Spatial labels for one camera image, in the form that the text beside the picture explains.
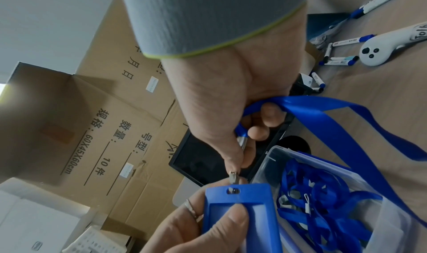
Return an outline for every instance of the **plastic box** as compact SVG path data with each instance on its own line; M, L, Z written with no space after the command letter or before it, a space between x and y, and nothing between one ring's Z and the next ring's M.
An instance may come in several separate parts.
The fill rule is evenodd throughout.
M326 162L305 154L294 152L280 146L274 146L267 154L257 174L251 183L268 183L271 186L274 203L280 188L280 181L286 162L295 158L298 162L311 165L318 169L325 169L340 176L349 186L350 190L365 190L377 193L358 174L350 169ZM407 240L407 234L411 229L412 218L402 209L387 199L383 201L364 201L352 214L352 217L362 221L373 230L371 239L366 245L363 253L401 253ZM279 224L289 234L290 238L300 248L289 250L290 253L314 253L314 250L299 236L299 234L284 219L278 216Z

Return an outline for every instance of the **box flap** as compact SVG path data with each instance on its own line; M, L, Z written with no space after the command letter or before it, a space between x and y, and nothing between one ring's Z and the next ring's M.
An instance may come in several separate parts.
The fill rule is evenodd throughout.
M17 177L109 213L160 124L73 77Z
M0 183L13 177L70 75L19 63L0 97Z
M183 176L169 166L169 161L188 126L179 105L171 108L158 135L143 157L109 218L126 223L145 233L148 239L175 206L172 198Z
M123 0L113 0L77 76L163 121L175 95L159 60L136 43Z

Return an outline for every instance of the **wooden table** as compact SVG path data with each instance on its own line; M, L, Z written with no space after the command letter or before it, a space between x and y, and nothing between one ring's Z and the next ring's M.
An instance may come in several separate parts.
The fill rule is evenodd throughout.
M334 41L368 34L382 34L427 21L426 0L392 0L358 20L349 20ZM338 47L332 56L358 55L360 44ZM427 150L427 42L421 42L378 67L357 62L351 67L324 66L318 75L326 83L322 96L368 107L382 127ZM396 193L427 221L427 162L401 155L350 109L329 111L371 157ZM299 121L286 135L298 135L313 155L342 161ZM408 252L427 251L427 230L414 232L418 242Z

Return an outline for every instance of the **white controller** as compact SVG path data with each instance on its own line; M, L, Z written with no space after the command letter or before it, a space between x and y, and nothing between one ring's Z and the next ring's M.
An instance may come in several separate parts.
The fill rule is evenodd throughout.
M427 39L427 22L388 32L365 42L360 48L360 60L368 66L381 65L395 49L425 39Z

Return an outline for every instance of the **white label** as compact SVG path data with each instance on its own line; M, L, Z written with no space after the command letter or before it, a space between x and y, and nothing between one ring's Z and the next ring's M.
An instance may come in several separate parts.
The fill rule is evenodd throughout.
M412 29L411 41L419 41L427 38L427 23L415 26Z
M157 83L159 82L158 78L155 78L153 76L151 76L150 81L147 84L147 88L145 88L148 92L154 92L154 90L156 89Z
M124 177L124 178L128 178L129 173L131 173L133 170L133 165L126 162L125 166L123 167L123 169L120 172L120 176Z

